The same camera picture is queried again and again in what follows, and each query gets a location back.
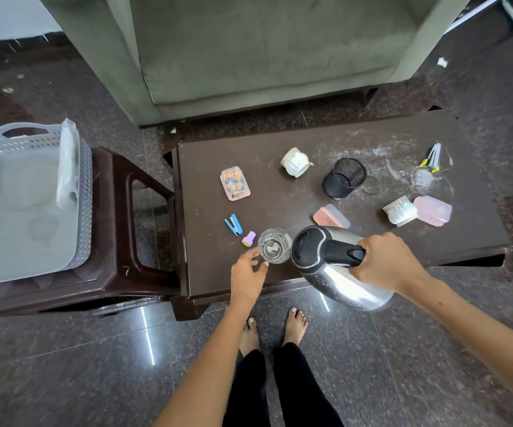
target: basket handle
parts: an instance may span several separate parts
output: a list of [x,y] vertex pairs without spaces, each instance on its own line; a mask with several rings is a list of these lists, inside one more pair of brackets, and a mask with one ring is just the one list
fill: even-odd
[[10,124],[4,124],[3,126],[0,126],[0,135],[4,135],[4,133],[13,130],[14,128],[41,128],[43,130],[46,130],[47,132],[51,133],[52,130],[61,129],[60,124],[53,124],[53,125],[45,125],[45,124],[38,124],[38,123],[10,123]]

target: kettle handle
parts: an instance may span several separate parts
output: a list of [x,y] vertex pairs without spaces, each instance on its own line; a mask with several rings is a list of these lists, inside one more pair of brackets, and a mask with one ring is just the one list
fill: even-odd
[[365,258],[365,249],[355,244],[326,240],[322,244],[320,255],[329,264],[357,266]]

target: wall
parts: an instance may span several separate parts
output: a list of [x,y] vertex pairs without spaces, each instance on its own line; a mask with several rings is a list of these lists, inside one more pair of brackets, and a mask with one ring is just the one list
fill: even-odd
[[39,0],[0,0],[0,40],[61,31]]

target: pant leg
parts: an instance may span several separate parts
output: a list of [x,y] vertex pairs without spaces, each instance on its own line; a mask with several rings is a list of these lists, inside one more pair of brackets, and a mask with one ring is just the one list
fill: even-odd
[[275,353],[274,378],[286,427],[344,426],[294,343],[285,344]]
[[237,366],[223,427],[270,427],[265,384],[265,357],[255,349]]

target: person's right arm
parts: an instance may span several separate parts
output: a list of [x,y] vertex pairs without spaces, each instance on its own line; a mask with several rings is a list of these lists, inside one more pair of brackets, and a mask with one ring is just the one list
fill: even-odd
[[442,322],[513,393],[513,330],[432,278],[392,233],[359,242],[367,254],[349,270],[359,280],[397,292]]

